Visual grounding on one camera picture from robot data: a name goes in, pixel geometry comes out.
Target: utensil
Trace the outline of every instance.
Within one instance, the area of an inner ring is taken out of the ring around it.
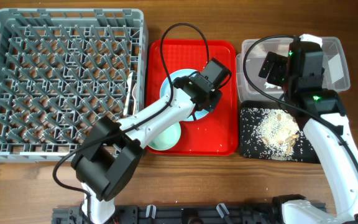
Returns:
[[[133,75],[133,72],[131,72],[127,78],[128,91],[127,91],[127,97],[125,99],[124,111],[122,112],[122,115],[124,115],[124,116],[128,115],[129,98],[131,97],[132,75]]]
[[[137,83],[135,83],[134,88],[132,89],[132,98],[134,99],[134,108],[132,109],[132,115],[134,115],[136,113],[136,107],[137,107],[136,98],[135,98],[135,96],[136,96],[136,87],[137,87]]]

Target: black tray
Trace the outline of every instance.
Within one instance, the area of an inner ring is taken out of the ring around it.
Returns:
[[[256,136],[251,136],[253,127],[258,125],[263,118],[262,110],[253,111],[253,113],[251,113],[247,111],[249,108],[280,110],[280,107],[278,107],[276,102],[272,101],[244,101],[241,103],[239,112],[240,155],[253,159],[270,159],[269,155],[260,155],[260,153],[265,151],[266,148],[263,147],[263,143],[259,144],[260,142],[257,142],[258,139]],[[305,136],[300,136],[300,138],[296,141],[293,150],[294,153],[288,161],[320,163],[316,152],[313,150],[313,147]]]

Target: gray dish rack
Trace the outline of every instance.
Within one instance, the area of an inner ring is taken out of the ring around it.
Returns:
[[[1,9],[0,162],[57,161],[126,97],[141,110],[148,36],[138,9]]]

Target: plastic lid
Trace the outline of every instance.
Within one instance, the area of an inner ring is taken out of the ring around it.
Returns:
[[[242,71],[242,61],[244,55],[249,47],[257,40],[258,39],[250,39],[243,41],[242,52],[236,58],[237,89],[239,99],[241,101],[268,100],[264,97],[261,98],[260,93],[248,85]],[[335,90],[337,92],[348,90],[351,84],[341,42],[336,37],[322,37],[322,40],[324,53],[323,67],[325,68],[323,88]],[[292,39],[289,38],[266,40],[254,47],[247,58],[246,69],[252,82],[262,91],[277,98],[283,93],[283,91],[280,88],[270,86],[266,83],[266,79],[260,78],[258,74],[268,52],[275,52],[277,54],[287,56],[288,46],[291,42]]]

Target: wooden table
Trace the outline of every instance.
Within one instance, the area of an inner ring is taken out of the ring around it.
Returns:
[[[351,89],[341,93],[358,146],[358,2],[357,1],[44,1],[0,0],[2,7],[139,8],[149,28],[149,43],[176,22],[198,26],[207,39],[241,42],[274,34],[314,34],[338,37],[346,54]],[[179,27],[169,37],[199,39]],[[50,223],[52,208],[78,205],[80,193],[60,188],[52,180],[54,163],[0,164],[0,223]],[[79,186],[65,164],[59,177]],[[216,205],[220,202],[270,201],[273,196],[302,194],[327,203],[333,196],[320,165],[229,157],[178,157],[147,154],[117,205]]]

